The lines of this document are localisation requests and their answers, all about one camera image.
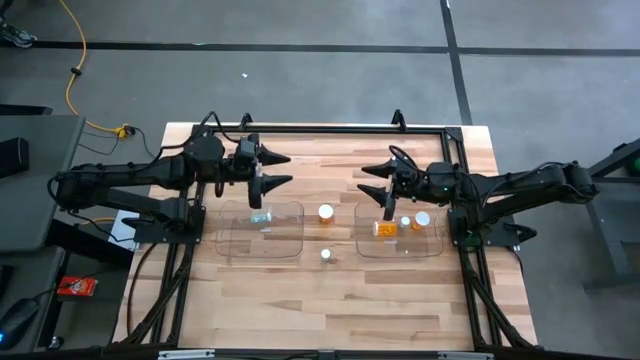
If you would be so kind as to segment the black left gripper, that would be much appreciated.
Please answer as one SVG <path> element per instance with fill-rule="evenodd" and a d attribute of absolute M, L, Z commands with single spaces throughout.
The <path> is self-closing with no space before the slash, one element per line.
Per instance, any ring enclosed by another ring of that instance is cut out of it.
<path fill-rule="evenodd" d="M 233 154 L 222 163 L 222 179 L 225 183 L 246 182 L 248 184 L 248 202 L 252 209 L 262 206 L 261 194 L 266 195 L 275 188 L 290 182 L 291 175 L 258 175 L 258 165 L 271 166 L 288 163 L 291 158 L 267 149 L 259 148 L 259 136 L 250 134 L 241 137 Z"/>

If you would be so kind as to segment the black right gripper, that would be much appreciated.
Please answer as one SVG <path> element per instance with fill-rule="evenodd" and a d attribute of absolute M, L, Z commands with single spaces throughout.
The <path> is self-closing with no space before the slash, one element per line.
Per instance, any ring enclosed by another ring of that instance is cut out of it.
<path fill-rule="evenodd" d="M 400 198 L 416 202 L 425 185 L 423 172 L 409 158 L 391 158 L 383 164 L 363 166 L 361 170 L 369 175 L 388 179 L 389 188 L 358 184 L 357 188 L 384 207 L 383 219 L 393 219 L 396 202 Z"/>

